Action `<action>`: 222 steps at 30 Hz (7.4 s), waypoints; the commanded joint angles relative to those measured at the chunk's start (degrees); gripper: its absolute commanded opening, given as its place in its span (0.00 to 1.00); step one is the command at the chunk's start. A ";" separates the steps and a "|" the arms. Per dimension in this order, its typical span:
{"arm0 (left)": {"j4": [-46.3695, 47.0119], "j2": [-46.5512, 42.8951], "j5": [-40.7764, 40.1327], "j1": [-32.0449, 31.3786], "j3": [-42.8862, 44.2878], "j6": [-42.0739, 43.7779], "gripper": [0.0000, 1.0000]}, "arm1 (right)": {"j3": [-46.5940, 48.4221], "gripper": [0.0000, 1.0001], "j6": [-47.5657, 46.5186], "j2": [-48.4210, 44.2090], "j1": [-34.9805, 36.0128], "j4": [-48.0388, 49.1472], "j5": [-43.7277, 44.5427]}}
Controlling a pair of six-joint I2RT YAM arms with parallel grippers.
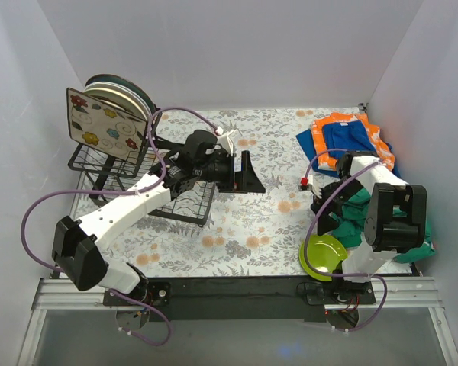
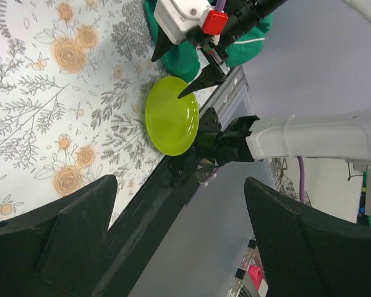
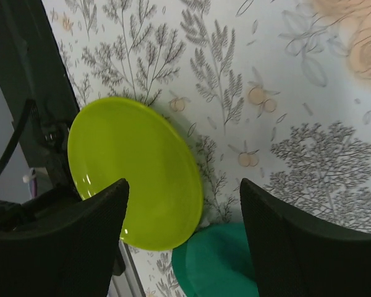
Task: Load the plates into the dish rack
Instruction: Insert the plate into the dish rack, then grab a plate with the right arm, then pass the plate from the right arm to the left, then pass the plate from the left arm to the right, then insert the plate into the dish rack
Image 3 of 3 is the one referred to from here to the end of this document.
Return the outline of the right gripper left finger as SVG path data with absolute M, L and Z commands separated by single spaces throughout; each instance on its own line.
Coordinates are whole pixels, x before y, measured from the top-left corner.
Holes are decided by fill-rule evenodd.
M 106 296 L 128 198 L 120 179 L 61 209 L 0 201 L 0 296 Z

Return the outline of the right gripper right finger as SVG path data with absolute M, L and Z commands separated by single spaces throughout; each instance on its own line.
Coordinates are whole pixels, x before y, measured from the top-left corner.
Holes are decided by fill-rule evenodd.
M 240 198 L 260 296 L 371 296 L 371 234 L 317 218 L 247 178 Z

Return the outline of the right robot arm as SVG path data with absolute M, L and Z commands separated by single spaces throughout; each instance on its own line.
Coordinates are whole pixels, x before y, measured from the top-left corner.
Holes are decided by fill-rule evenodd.
M 5 102 L 0 102 L 0 153 L 4 150 L 7 139 L 13 131 L 12 115 Z M 32 170 L 28 167 L 23 152 L 17 147 L 8 167 L 0 177 L 0 200 L 11 202 L 27 202 L 34 197 L 36 190 L 50 189 L 47 175 L 41 176 L 39 186 L 35 180 L 21 180 L 25 174 L 29 176 Z M 295 167 L 287 171 L 277 171 L 270 174 L 270 180 L 265 189 L 285 202 L 295 202 L 297 207 L 328 220 L 337 225 L 353 230 L 371 233 L 371 190 L 366 183 L 358 181 L 355 187 L 340 186 L 331 190 L 334 210 L 318 208 L 318 203 L 323 202 L 323 194 L 316 198 L 309 198 L 308 194 L 317 191 L 312 185 L 312 166 L 308 166 L 304 173 L 296 173 Z

